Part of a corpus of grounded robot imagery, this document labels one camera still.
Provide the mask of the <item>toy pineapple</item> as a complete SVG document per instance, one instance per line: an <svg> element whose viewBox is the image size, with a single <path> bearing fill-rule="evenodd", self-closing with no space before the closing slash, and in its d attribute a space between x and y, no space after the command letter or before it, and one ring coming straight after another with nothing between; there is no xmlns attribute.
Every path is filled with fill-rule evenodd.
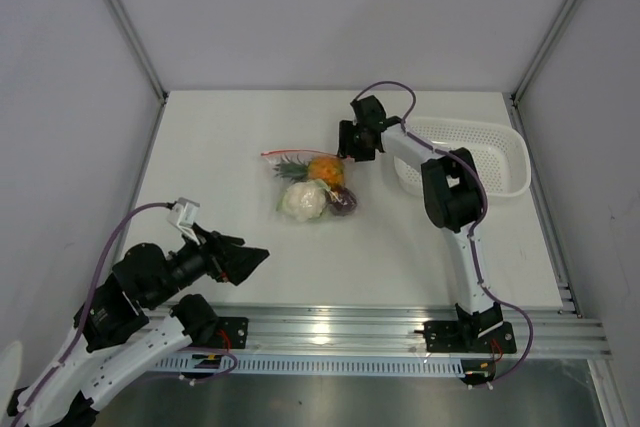
<svg viewBox="0 0 640 427"><path fill-rule="evenodd" d="M283 158L275 164L274 171L291 182L319 180L331 188L345 185L344 163L331 156L316 156L309 161Z"/></svg>

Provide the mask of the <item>clear zip bag orange zipper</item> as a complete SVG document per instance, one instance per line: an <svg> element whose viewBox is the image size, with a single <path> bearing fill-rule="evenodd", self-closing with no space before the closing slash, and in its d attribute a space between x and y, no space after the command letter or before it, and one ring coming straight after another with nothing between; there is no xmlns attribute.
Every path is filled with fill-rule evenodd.
<svg viewBox="0 0 640 427"><path fill-rule="evenodd" d="M343 218L354 214L359 202L348 185L349 158L309 149L262 152L280 188L276 211L298 223Z"/></svg>

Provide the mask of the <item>dark red toy apple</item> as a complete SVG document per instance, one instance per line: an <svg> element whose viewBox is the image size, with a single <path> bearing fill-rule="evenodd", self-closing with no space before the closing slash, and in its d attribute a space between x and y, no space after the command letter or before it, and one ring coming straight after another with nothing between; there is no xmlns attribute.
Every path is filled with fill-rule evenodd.
<svg viewBox="0 0 640 427"><path fill-rule="evenodd" d="M326 192L329 212L338 217L351 215L358 206L355 194L346 187L337 186Z"/></svg>

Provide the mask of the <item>white toy garlic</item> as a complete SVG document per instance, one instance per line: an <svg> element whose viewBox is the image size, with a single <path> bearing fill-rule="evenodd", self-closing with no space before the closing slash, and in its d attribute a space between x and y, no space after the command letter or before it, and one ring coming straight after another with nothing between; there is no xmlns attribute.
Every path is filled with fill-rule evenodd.
<svg viewBox="0 0 640 427"><path fill-rule="evenodd" d="M280 200L280 210L298 222L321 216L326 206L325 189L315 181L289 186Z"/></svg>

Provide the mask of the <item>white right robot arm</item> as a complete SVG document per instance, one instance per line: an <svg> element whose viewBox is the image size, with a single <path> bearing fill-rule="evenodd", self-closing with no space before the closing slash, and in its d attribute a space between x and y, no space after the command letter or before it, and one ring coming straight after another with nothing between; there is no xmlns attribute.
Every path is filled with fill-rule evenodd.
<svg viewBox="0 0 640 427"><path fill-rule="evenodd" d="M354 119L339 125L338 155L358 162L388 153L421 175L427 217L445 235L453 258L458 342L468 350L481 349L503 325L503 315L484 275L478 233L488 198L471 153L439 147L413 133L405 118L389 117L374 96L358 96L351 107Z"/></svg>

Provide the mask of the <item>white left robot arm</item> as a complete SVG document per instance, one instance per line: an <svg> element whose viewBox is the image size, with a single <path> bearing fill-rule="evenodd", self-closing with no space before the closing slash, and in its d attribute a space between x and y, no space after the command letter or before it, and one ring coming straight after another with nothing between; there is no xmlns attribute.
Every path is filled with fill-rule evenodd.
<svg viewBox="0 0 640 427"><path fill-rule="evenodd" d="M14 426L90 426L125 387L186 348L230 347L221 319L200 294L185 294L141 339L148 312L200 278L238 286L270 253L238 237L193 228L175 252L153 243L130 248L76 313L57 358L8 400Z"/></svg>

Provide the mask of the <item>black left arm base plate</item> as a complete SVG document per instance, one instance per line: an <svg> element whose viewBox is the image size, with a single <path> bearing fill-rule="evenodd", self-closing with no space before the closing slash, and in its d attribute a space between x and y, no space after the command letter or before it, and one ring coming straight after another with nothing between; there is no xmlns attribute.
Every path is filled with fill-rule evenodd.
<svg viewBox="0 0 640 427"><path fill-rule="evenodd" d="M210 346L223 350L244 350L249 334L249 319L246 317L220 317Z"/></svg>

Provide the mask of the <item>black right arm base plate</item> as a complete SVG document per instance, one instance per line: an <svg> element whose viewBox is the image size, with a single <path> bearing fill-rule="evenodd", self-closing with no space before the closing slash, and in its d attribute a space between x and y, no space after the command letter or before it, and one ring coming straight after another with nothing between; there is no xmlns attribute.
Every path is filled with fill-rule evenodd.
<svg viewBox="0 0 640 427"><path fill-rule="evenodd" d="M496 329L480 337L464 333L457 321L446 320L424 322L413 333L424 339L429 353L515 354L517 352L513 327L508 322L503 322Z"/></svg>

